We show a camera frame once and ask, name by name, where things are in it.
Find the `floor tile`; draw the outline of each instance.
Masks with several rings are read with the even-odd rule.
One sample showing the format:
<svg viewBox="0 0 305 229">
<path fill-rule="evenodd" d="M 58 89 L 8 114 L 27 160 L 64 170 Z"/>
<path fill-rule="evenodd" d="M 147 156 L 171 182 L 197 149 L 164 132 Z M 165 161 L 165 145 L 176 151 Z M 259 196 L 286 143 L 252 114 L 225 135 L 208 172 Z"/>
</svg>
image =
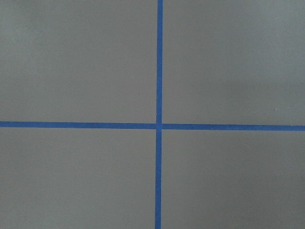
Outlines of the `floor tile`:
<svg viewBox="0 0 305 229">
<path fill-rule="evenodd" d="M 0 129 L 1 229 L 153 229 L 155 131 Z"/>
<path fill-rule="evenodd" d="M 163 133 L 163 229 L 302 229 L 302 132 Z"/>
<path fill-rule="evenodd" d="M 156 1 L 0 3 L 0 120 L 155 121 Z"/>
<path fill-rule="evenodd" d="M 167 0 L 165 123 L 304 125 L 301 0 Z"/>
</svg>

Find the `vertical tape strip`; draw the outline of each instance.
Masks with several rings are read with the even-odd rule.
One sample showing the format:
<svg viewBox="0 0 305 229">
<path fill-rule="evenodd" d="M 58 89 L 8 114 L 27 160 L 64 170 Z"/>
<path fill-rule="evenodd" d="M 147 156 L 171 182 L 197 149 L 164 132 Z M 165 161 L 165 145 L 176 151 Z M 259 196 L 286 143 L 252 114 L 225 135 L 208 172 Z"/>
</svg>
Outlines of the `vertical tape strip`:
<svg viewBox="0 0 305 229">
<path fill-rule="evenodd" d="M 157 103 L 156 103 L 156 180 L 155 180 L 155 229 L 161 229 L 162 191 L 162 49 L 163 49 L 163 0 L 158 0 L 157 12 Z"/>
</svg>

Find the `blue line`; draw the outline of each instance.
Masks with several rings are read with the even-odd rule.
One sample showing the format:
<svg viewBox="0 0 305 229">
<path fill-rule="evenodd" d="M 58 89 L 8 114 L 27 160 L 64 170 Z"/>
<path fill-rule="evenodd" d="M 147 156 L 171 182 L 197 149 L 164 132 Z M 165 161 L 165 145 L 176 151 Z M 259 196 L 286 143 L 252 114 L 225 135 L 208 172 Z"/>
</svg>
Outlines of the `blue line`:
<svg viewBox="0 0 305 229">
<path fill-rule="evenodd" d="M 161 229 L 162 207 L 162 56 L 163 56 L 163 0 L 158 0 L 157 13 L 157 101 L 156 101 L 156 183 L 155 229 Z"/>
<path fill-rule="evenodd" d="M 305 131 L 304 125 L 163 124 L 166 130 Z"/>
<path fill-rule="evenodd" d="M 88 129 L 156 129 L 153 123 L 67 123 L 67 122 L 1 122 L 0 127 L 88 128 Z"/>
<path fill-rule="evenodd" d="M 241 130 L 241 131 L 305 131 L 305 125 L 227 125 L 227 124 L 165 124 L 155 123 L 71 123 L 71 122 L 10 122 L 0 127 L 23 128 L 88 128 L 88 129 L 165 129 L 165 130 Z"/>
</svg>

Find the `blue tape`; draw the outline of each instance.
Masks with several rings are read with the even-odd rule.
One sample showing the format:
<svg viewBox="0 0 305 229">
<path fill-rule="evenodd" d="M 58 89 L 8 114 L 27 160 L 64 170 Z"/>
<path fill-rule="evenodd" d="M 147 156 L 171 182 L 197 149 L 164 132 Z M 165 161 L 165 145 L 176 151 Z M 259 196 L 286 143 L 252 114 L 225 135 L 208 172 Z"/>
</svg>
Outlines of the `blue tape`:
<svg viewBox="0 0 305 229">
<path fill-rule="evenodd" d="M 89 129 L 156 129 L 153 123 L 67 123 L 67 122 L 1 122 L 0 127 L 89 128 Z"/>
<path fill-rule="evenodd" d="M 162 55 L 163 55 L 163 0 L 158 0 L 155 229 L 161 229 L 161 207 L 162 207 L 162 199 L 161 199 L 161 192 L 162 192 Z"/>
<path fill-rule="evenodd" d="M 163 124 L 165 130 L 305 131 L 304 125 Z"/>
</svg>

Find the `gray floor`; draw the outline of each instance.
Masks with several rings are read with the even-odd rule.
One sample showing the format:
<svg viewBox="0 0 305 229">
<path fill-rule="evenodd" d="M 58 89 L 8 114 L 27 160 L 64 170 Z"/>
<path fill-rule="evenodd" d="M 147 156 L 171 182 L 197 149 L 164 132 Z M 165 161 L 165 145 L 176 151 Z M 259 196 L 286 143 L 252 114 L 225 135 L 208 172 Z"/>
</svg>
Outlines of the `gray floor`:
<svg viewBox="0 0 305 229">
<path fill-rule="evenodd" d="M 165 0 L 165 123 L 304 125 L 303 0 Z"/>
<path fill-rule="evenodd" d="M 156 1 L 1 1 L 0 119 L 155 122 Z"/>
<path fill-rule="evenodd" d="M 1 128 L 0 228 L 154 228 L 154 136 Z"/>
<path fill-rule="evenodd" d="M 302 229 L 305 133 L 163 134 L 163 229 Z"/>
<path fill-rule="evenodd" d="M 0 1 L 0 121 L 155 123 L 156 0 Z M 305 125 L 303 0 L 164 0 L 163 122 Z M 305 133 L 163 131 L 163 229 L 304 229 Z M 0 229 L 153 229 L 155 131 L 0 129 Z"/>
</svg>

